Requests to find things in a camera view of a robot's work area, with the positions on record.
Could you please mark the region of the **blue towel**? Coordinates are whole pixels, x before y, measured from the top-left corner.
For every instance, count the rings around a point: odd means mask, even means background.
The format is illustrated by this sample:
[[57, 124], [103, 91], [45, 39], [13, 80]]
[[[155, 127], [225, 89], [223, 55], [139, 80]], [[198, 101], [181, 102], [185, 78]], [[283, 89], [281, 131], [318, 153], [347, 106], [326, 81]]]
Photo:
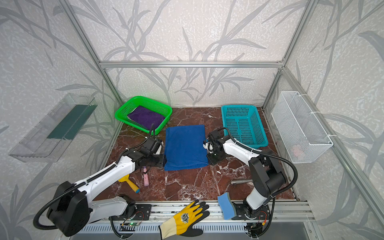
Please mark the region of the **blue towel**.
[[209, 165], [204, 125], [178, 126], [166, 129], [165, 171], [203, 168]]

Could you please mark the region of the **teal plastic basket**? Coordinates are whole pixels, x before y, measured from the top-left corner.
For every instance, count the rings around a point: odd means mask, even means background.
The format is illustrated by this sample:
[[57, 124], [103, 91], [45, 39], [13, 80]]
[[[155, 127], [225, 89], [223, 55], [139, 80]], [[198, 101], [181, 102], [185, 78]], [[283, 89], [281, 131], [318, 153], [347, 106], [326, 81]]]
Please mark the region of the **teal plastic basket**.
[[258, 109], [251, 105], [221, 107], [223, 126], [231, 135], [253, 149], [266, 147], [269, 142]]

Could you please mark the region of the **purple towel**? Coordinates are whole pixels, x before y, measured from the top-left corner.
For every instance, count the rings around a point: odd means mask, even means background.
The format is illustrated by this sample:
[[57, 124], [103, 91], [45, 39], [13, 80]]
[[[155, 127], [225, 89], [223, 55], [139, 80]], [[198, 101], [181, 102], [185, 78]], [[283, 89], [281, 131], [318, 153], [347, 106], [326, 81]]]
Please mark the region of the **purple towel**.
[[143, 106], [135, 108], [127, 115], [127, 117], [149, 130], [156, 129], [165, 119], [163, 115], [153, 112]]

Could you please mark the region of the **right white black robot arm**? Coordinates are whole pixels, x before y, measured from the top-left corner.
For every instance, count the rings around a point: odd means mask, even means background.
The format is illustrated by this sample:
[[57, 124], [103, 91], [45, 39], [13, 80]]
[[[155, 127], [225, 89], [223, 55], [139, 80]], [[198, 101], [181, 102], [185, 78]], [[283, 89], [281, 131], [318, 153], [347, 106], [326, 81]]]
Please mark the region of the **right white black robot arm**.
[[227, 128], [210, 132], [203, 141], [203, 147], [207, 150], [210, 165], [216, 165], [230, 155], [249, 166], [254, 189], [244, 200], [248, 215], [292, 188], [298, 180], [299, 173], [292, 162], [246, 146]]

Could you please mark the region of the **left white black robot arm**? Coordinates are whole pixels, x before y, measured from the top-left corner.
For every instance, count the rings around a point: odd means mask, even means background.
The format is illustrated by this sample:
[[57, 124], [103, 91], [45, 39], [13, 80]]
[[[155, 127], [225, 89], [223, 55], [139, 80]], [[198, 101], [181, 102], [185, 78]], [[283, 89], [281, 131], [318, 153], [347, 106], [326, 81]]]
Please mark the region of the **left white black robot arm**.
[[97, 173], [73, 184], [60, 184], [54, 198], [35, 215], [33, 225], [39, 230], [60, 230], [73, 236], [87, 224], [101, 219], [122, 216], [130, 218], [137, 212], [136, 202], [126, 195], [107, 200], [96, 197], [115, 182], [127, 182], [129, 174], [143, 167], [163, 167], [163, 142], [151, 129], [146, 139], [134, 148], [124, 150], [118, 159]]

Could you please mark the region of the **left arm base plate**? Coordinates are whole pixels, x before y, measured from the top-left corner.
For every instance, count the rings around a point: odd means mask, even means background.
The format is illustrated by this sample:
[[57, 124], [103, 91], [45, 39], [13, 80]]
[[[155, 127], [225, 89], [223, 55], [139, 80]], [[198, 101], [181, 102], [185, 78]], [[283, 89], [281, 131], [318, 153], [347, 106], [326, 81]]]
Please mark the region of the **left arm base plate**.
[[112, 216], [113, 221], [147, 221], [151, 214], [151, 204], [128, 205], [119, 216]]

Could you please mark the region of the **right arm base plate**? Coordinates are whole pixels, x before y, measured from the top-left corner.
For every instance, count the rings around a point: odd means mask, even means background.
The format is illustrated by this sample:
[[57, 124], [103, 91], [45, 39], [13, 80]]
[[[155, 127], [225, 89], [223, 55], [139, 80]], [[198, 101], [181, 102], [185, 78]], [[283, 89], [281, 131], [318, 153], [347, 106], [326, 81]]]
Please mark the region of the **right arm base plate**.
[[270, 209], [269, 206], [262, 205], [256, 210], [253, 210], [247, 204], [233, 203], [236, 214], [231, 220], [257, 220], [265, 222], [270, 218]]

